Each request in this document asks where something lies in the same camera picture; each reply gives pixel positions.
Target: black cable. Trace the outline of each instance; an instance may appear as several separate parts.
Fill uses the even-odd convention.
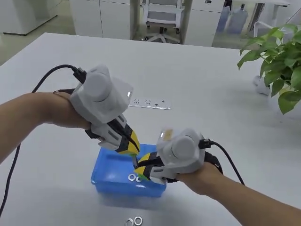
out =
[[[45,79],[53,72],[55,72],[56,70],[59,70],[61,68],[71,68],[75,73],[77,73],[78,75],[78,72],[80,72],[81,69],[77,69],[76,67],[72,66],[72,65],[59,65],[59,66],[56,66],[54,68],[52,68],[50,71],[48,71],[44,76],[43,78],[39,81],[39,83],[37,84],[37,86],[33,89],[32,93],[35,93],[38,88],[42,85],[42,83],[45,81]],[[83,80],[82,77],[77,77],[76,75],[74,75],[79,81],[80,80]],[[11,179],[11,176],[13,175],[13,172],[14,172],[14,169],[15,169],[15,165],[16,165],[16,162],[17,162],[17,159],[18,159],[18,155],[19,155],[19,152],[20,152],[20,147],[21,147],[21,144],[18,145],[17,149],[16,149],[16,153],[15,153],[15,156],[14,156],[14,160],[13,160],[13,163],[10,167],[10,170],[9,170],[9,173],[8,173],[8,178],[6,180],[6,185],[5,185],[5,191],[4,191],[4,197],[3,197],[3,201],[2,201],[2,204],[1,204],[1,207],[0,207],[0,218],[1,218],[1,215],[2,215],[2,212],[4,210],[4,207],[5,207],[5,204],[6,204],[6,201],[7,201],[7,198],[8,198],[8,191],[9,191],[9,185],[10,185],[10,179]]]
[[[216,143],[215,141],[212,141],[212,140],[210,140],[210,144],[211,144],[211,145],[218,146],[218,147],[222,150],[222,152],[224,152],[224,154],[226,155],[227,159],[229,160],[229,162],[230,162],[232,168],[234,169],[234,171],[235,171],[235,173],[236,173],[236,175],[237,175],[237,177],[238,177],[240,183],[241,183],[242,185],[245,185],[243,179],[241,178],[241,176],[240,176],[238,170],[236,169],[236,166],[234,165],[234,162],[232,161],[230,155],[227,153],[226,149],[223,148],[223,146],[221,146],[219,143]]]
[[[39,83],[37,84],[37,86],[33,89],[32,93],[35,93],[38,88],[40,88],[40,86],[42,85],[42,83],[45,81],[45,79],[50,75],[52,74],[53,72],[55,72],[56,70],[58,69],[61,69],[61,68],[71,68],[74,72],[77,71],[77,68],[72,66],[72,65],[59,65],[59,66],[56,66],[54,68],[52,68],[49,72],[47,72],[43,78],[39,81]]]

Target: power outlet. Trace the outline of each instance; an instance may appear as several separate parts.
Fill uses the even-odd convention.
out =
[[[140,103],[140,100],[139,99],[134,99],[134,104],[135,105],[138,105]]]
[[[171,109],[171,102],[166,99],[152,99],[152,98],[132,98],[130,107],[143,107],[155,109]]]

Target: white table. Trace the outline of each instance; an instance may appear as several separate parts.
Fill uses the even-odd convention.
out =
[[[145,60],[145,52],[151,61]],[[301,127],[279,122],[267,98],[254,91],[252,79],[260,62],[239,72],[239,59],[233,49],[43,34],[0,67],[0,103],[31,91],[55,65],[88,70],[105,63],[112,76],[133,85],[133,98],[172,101],[172,110],[133,107],[125,112],[141,143],[155,144],[164,125],[194,128],[227,149],[248,186],[301,208]],[[51,75],[40,90],[76,85],[66,69]],[[98,151],[97,142],[82,130],[36,128],[22,143],[0,224],[123,226],[127,218],[141,216],[143,226],[239,225],[218,202],[180,182],[168,185],[157,200],[125,197],[109,202],[90,183]],[[225,175],[236,180],[222,152],[214,147],[210,152]],[[0,165],[0,194],[12,158]]]
[[[276,27],[277,25],[277,14],[279,7],[288,7],[290,5],[290,2],[287,0],[241,0],[241,2],[245,3],[258,3],[257,6],[262,6],[265,4],[274,4],[273,14],[272,14],[272,22],[271,26]],[[260,14],[257,14],[256,16],[253,13],[253,19],[250,23],[254,24],[256,21],[258,21]]]

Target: desk leg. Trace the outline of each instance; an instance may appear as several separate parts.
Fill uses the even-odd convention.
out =
[[[279,5],[274,5],[273,9],[273,17],[272,17],[272,27],[277,26],[277,13],[278,13]]]

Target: blue tray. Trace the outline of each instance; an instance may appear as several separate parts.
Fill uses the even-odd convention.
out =
[[[140,153],[137,158],[140,160],[146,153],[154,151],[156,151],[155,145],[140,145]],[[136,180],[129,181],[127,177],[131,173],[134,173],[134,167],[130,156],[101,148],[94,166],[91,182],[100,193],[161,197],[166,189],[166,185],[151,181],[143,180],[140,183]]]

